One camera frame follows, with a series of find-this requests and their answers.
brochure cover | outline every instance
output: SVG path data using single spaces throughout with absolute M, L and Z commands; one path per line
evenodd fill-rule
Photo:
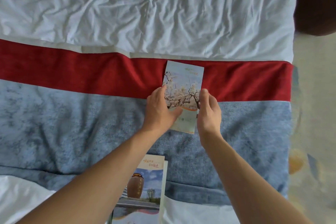
M 163 211 L 167 161 L 145 155 L 112 213 L 112 224 L 158 224 Z
M 183 112 L 170 129 L 195 133 L 204 68 L 167 61 L 163 85 L 167 86 L 165 99 L 169 110 L 177 106 Z

white bed sheet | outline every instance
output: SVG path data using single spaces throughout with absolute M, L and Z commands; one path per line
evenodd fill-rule
M 293 59 L 296 0 L 0 0 L 0 38 L 151 57 Z
M 14 176 L 0 176 L 0 224 L 13 224 L 50 197 L 40 185 Z M 195 205 L 164 199 L 162 223 L 225 223 L 237 224 L 232 206 Z

hand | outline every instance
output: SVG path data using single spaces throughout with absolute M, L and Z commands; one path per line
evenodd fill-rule
M 154 132 L 157 138 L 162 136 L 181 115 L 183 109 L 178 106 L 174 111 L 169 111 L 165 100 L 166 86 L 153 91 L 147 98 L 145 120 L 142 131 Z
M 217 100 L 207 89 L 199 95 L 200 108 L 197 118 L 197 129 L 201 141 L 208 135 L 221 135 L 222 112 Z

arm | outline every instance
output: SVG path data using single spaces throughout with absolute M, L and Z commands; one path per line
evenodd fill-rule
M 147 98 L 145 120 L 135 135 L 18 223 L 105 223 L 141 159 L 182 112 L 181 108 L 168 111 L 164 91 L 160 87 Z
M 197 127 L 201 144 L 211 159 L 241 223 L 309 224 L 279 192 L 268 184 L 223 139 L 221 109 L 207 90 L 201 92 Z

forearm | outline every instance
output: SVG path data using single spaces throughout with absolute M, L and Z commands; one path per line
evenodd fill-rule
M 241 223 L 311 223 L 241 158 L 221 135 L 201 139 Z
M 155 134 L 139 131 L 19 223 L 104 223 L 156 140 Z

